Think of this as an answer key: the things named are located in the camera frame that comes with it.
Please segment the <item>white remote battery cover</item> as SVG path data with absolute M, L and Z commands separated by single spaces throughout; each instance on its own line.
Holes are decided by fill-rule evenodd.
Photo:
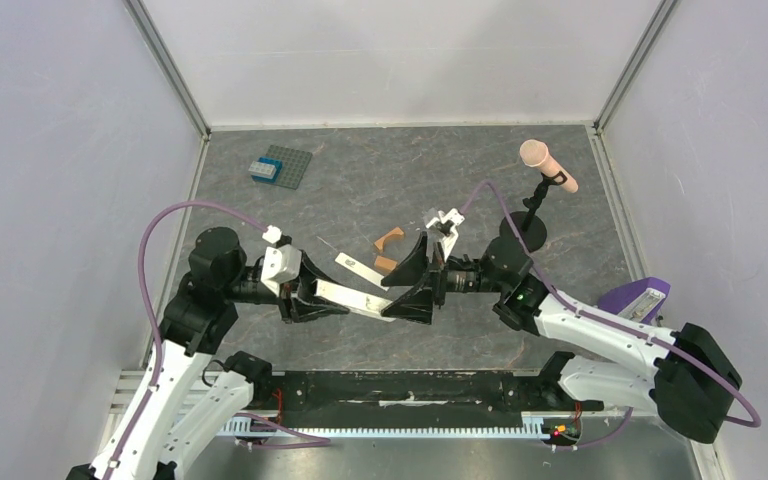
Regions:
M 382 284 L 384 276 L 359 260 L 340 252 L 336 256 L 335 262 L 383 291 L 389 290 L 387 286 Z

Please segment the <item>white remote control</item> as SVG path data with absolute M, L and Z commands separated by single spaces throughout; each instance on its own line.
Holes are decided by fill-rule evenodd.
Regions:
M 361 316 L 384 322 L 394 321 L 393 318 L 383 315 L 383 310 L 391 303 L 386 298 L 354 290 L 326 280 L 316 281 L 315 296 L 341 305 L 350 312 Z

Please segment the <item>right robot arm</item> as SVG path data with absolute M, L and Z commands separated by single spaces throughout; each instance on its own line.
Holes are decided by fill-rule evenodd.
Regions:
M 742 379 L 713 336 L 646 325 L 584 305 L 531 273 L 532 260 L 512 236 L 494 238 L 479 259 L 445 257 L 421 234 L 382 283 L 406 293 L 383 315 L 428 324 L 449 293 L 498 293 L 493 312 L 514 331 L 559 340 L 600 356 L 557 352 L 537 382 L 551 408 L 595 401 L 657 414 L 675 432 L 710 444 L 718 436 Z

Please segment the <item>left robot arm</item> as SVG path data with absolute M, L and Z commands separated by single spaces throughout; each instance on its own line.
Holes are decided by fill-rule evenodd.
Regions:
M 223 362 L 207 394 L 188 413 L 180 412 L 238 320 L 238 305 L 275 305 L 289 323 L 348 313 L 346 305 L 319 295 L 320 287 L 332 287 L 331 278 L 287 236 L 270 227 L 264 238 L 264 255 L 248 264 L 235 230 L 214 227 L 197 237 L 188 272 L 154 321 L 151 365 L 134 399 L 107 445 L 68 478 L 183 479 L 239 411 L 271 401 L 271 364 L 238 352 Z

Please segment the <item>rectangular wooden block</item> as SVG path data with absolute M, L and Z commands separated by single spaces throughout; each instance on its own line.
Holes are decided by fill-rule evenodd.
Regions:
M 396 260 L 384 256 L 377 256 L 374 261 L 374 268 L 382 274 L 393 272 L 397 266 L 398 262 Z

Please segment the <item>arched wooden block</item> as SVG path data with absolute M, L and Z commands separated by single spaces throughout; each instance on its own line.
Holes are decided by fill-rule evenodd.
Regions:
M 394 242 L 400 241 L 405 238 L 405 232 L 401 227 L 394 227 L 381 237 L 379 237 L 374 243 L 374 247 L 378 253 L 384 253 L 386 247 Z

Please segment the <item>blue grey lego brick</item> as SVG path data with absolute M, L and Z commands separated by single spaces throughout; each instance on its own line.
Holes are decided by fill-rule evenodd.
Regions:
M 248 174 L 255 182 L 274 184 L 283 169 L 283 162 L 269 157 L 260 157 L 253 161 Z

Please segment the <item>grey lego baseplate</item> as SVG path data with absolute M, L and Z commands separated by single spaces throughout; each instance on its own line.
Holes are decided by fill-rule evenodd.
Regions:
M 266 157 L 281 162 L 281 171 L 274 184 L 279 187 L 296 190 L 304 177 L 313 153 L 283 146 L 270 145 Z

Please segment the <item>black microphone stand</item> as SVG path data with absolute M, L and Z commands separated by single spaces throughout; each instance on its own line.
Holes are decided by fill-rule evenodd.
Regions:
M 515 211 L 511 214 L 515 229 L 503 219 L 499 225 L 499 234 L 502 237 L 514 237 L 518 232 L 524 240 L 529 252 L 538 251 L 547 240 L 547 228 L 545 223 L 537 216 L 537 210 L 546 198 L 552 186 L 561 186 L 567 181 L 567 176 L 557 173 L 554 176 L 542 175 L 542 180 L 529 198 L 522 200 L 524 211 Z

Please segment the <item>pink microphone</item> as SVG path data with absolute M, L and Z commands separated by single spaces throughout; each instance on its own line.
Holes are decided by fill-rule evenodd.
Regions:
M 539 170 L 566 192 L 578 192 L 576 179 L 552 156 L 546 143 L 536 139 L 526 140 L 519 149 L 519 156 L 526 166 Z

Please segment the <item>purple plastic object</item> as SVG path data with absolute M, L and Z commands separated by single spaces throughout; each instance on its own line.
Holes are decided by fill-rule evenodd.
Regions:
M 651 325 L 670 290 L 668 282 L 646 277 L 608 291 L 599 298 L 597 306 L 619 317 Z

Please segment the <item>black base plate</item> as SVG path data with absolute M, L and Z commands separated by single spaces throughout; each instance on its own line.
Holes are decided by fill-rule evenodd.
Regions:
M 302 428 L 516 427 L 524 412 L 598 412 L 538 374 L 498 370 L 286 371 L 255 386 L 249 409 Z

